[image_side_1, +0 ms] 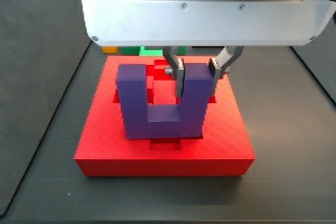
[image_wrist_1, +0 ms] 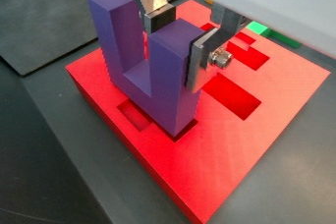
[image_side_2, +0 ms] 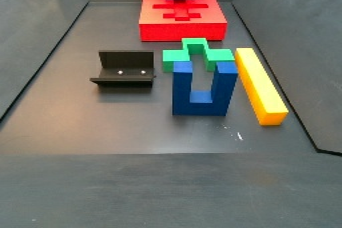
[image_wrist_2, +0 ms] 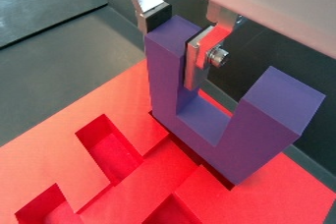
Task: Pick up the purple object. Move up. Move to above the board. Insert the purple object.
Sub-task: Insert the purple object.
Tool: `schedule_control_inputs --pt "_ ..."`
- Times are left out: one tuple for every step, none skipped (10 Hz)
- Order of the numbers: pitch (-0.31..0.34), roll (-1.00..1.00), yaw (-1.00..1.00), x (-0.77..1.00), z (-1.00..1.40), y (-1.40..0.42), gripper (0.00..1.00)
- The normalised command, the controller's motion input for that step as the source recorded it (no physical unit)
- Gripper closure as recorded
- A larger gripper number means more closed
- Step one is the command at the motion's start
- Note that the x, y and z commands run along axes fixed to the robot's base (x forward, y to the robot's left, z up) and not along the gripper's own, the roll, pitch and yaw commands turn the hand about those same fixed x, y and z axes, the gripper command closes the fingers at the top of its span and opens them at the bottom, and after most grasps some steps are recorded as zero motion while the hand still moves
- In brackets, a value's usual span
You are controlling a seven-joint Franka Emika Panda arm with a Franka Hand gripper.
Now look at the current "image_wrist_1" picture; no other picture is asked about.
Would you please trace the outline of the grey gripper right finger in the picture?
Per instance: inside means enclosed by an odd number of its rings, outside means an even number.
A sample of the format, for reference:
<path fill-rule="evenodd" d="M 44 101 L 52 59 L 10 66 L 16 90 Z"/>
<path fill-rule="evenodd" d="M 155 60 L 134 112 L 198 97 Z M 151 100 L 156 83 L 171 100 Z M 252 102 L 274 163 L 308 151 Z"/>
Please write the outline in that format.
<path fill-rule="evenodd" d="M 224 43 L 246 28 L 251 20 L 218 3 L 212 4 L 210 19 L 218 24 L 191 43 L 187 88 L 196 93 L 211 80 L 215 68 L 224 69 L 232 61 L 232 53 Z"/>

